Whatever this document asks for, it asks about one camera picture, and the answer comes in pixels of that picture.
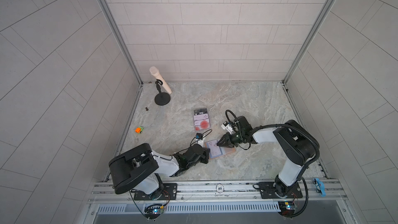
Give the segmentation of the pink leather card wallet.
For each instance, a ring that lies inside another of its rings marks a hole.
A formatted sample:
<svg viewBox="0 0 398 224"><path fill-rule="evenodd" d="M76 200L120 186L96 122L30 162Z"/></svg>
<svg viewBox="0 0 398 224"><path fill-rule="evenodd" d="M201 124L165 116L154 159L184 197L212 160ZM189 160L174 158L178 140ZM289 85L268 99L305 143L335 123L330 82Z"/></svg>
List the pink leather card wallet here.
<svg viewBox="0 0 398 224"><path fill-rule="evenodd" d="M221 151L223 153L223 155L221 157L236 152L236 148L224 148L224 147L220 147L220 148L221 148Z"/></svg>

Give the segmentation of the clear acrylic card holder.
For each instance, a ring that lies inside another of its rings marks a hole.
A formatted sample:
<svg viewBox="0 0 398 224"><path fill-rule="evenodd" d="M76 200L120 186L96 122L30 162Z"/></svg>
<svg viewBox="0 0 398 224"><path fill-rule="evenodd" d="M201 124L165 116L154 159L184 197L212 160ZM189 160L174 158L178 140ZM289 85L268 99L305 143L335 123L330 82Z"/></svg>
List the clear acrylic card holder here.
<svg viewBox="0 0 398 224"><path fill-rule="evenodd" d="M193 114L194 128L196 131L210 129L210 119L207 108L198 108Z"/></svg>

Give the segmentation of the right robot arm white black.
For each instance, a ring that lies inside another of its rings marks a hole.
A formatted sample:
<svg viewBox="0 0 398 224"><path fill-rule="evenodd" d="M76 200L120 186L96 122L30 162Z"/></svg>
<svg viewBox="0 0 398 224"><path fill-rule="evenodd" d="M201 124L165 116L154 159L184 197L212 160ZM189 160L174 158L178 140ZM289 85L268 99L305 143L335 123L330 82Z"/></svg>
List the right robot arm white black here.
<svg viewBox="0 0 398 224"><path fill-rule="evenodd" d="M267 192L271 198L287 198L296 194L298 181L310 164L320 157L318 141L295 120L284 124L268 124L253 128L244 116L225 122L222 128L227 133L217 142L217 146L234 148L240 144L262 144L277 142L283 149L287 160L275 182L259 185L258 189Z"/></svg>

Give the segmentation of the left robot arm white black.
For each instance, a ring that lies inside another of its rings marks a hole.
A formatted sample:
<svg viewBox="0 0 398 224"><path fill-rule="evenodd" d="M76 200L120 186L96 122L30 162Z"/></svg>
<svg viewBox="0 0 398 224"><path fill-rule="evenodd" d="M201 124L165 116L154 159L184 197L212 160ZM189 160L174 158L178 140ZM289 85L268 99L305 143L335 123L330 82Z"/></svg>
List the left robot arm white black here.
<svg viewBox="0 0 398 224"><path fill-rule="evenodd" d="M138 190L151 198L157 198L164 189L160 175L178 177L198 163L207 164L210 149L194 144L166 156L155 152L148 143L130 149L108 163L115 194Z"/></svg>

